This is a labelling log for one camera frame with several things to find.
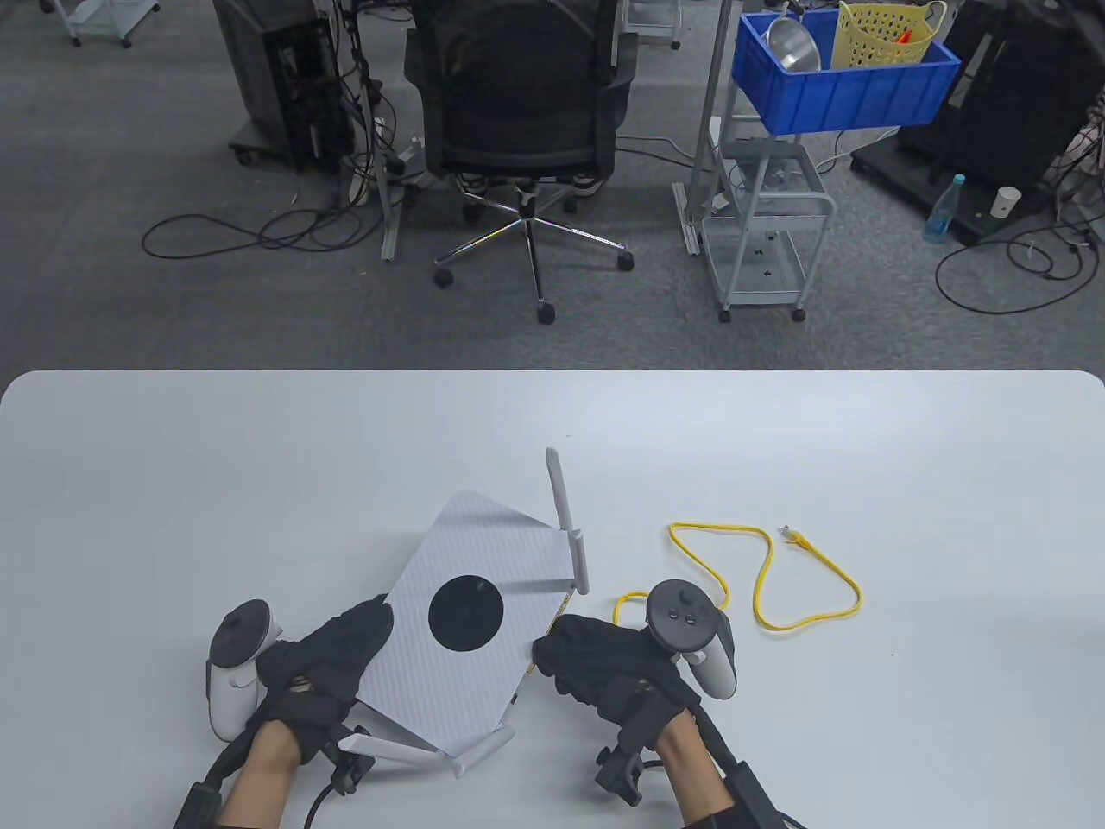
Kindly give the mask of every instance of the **white cart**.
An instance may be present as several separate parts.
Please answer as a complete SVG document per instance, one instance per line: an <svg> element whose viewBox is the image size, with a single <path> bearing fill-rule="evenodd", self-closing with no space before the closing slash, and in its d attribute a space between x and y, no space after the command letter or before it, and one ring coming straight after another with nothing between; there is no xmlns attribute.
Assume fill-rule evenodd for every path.
<svg viewBox="0 0 1105 829"><path fill-rule="evenodd" d="M698 237L720 309L732 305L791 305L796 323L806 319L806 296L813 284L825 231L836 202L825 192L801 136L738 138L737 85L729 81L725 115L712 118L709 145L714 178L698 222ZM812 239L803 263L796 233Z"/></svg>
<svg viewBox="0 0 1105 829"><path fill-rule="evenodd" d="M622 0L622 31L680 48L682 0Z"/></svg>
<svg viewBox="0 0 1105 829"><path fill-rule="evenodd" d="M66 13L62 0L39 0L46 14L56 12L74 46L85 34L110 34L124 49L130 49L127 35L151 11L160 11L157 0L82 0L72 13Z"/></svg>

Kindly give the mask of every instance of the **black glove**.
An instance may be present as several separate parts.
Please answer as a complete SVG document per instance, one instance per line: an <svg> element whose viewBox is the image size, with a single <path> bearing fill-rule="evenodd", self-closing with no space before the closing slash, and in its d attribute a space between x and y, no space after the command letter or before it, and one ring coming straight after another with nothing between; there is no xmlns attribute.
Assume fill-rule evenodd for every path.
<svg viewBox="0 0 1105 829"><path fill-rule="evenodd" d="M534 642L533 657L541 673L556 678L558 692L593 705L599 716L617 725L625 725L646 701L661 712L662 725L684 709L699 707L701 697L648 628L561 616L548 636ZM659 735L656 731L650 747Z"/></svg>
<svg viewBox="0 0 1105 829"><path fill-rule="evenodd" d="M391 606L381 594L336 616L298 642L277 641L257 657L257 676L269 690L246 732L278 720L299 744L307 763L348 715L360 676L391 636ZM303 681L309 690L293 691Z"/></svg>

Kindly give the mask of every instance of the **computer tower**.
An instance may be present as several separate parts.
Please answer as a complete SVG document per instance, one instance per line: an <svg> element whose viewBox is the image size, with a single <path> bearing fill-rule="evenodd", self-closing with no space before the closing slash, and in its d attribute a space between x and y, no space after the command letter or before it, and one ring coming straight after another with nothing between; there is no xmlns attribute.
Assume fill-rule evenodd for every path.
<svg viewBox="0 0 1105 829"><path fill-rule="evenodd" d="M1085 126L1105 66L1054 0L967 0L945 45L960 77L936 119L901 129L898 144L1028 192Z"/></svg>
<svg viewBox="0 0 1105 829"><path fill-rule="evenodd" d="M230 141L243 164L274 155L337 170L354 148L330 24L313 0L213 0L250 123Z"/></svg>

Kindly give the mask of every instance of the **water bottle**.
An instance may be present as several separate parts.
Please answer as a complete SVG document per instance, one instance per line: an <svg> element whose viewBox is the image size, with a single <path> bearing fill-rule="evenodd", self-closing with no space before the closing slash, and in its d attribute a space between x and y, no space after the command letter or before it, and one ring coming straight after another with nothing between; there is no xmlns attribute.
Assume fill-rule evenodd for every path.
<svg viewBox="0 0 1105 829"><path fill-rule="evenodd" d="M925 222L925 230L920 233L920 238L926 242L939 244L944 241L944 237L948 234L948 227L951 224L951 220L956 218L956 208L959 207L959 191L964 188L964 181L966 179L962 174L957 172L956 177L951 179L948 189L933 204L933 212L928 214L928 220Z"/></svg>

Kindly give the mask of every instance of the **office floor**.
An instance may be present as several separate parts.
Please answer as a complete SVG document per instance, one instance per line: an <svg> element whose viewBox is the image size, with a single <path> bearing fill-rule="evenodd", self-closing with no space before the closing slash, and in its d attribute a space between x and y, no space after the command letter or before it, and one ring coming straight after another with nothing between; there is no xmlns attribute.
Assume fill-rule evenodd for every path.
<svg viewBox="0 0 1105 829"><path fill-rule="evenodd" d="M244 119L210 3L164 0L134 48L72 49L35 0L0 0L0 388L34 368L1080 368L1105 376L1105 280L1048 311L983 317L949 305L933 266L953 249L919 241L922 217L846 162L827 176L840 218L809 319L739 309L719 325L701 261L682 245L670 182L686 171L620 154L575 223L624 240L636 269L600 250L541 239L554 326L534 318L520 240L430 282L432 252L472 232L438 185L404 218L400 258L378 238L332 254L243 251L162 262L138 248L152 222L202 211L260 225L290 207L286 172L239 167L227 138ZM693 147L716 19L686 3L683 49L642 51L622 132ZM401 80L402 25L361 23L373 74L418 134ZM863 135L845 135L843 147ZM809 140L814 158L831 140ZM661 144L627 146L667 151ZM322 204L325 181L302 183ZM490 225L490 218L485 220ZM236 241L175 229L161 244ZM993 248L957 266L970 301L1017 304L1056 285L1013 271Z"/></svg>

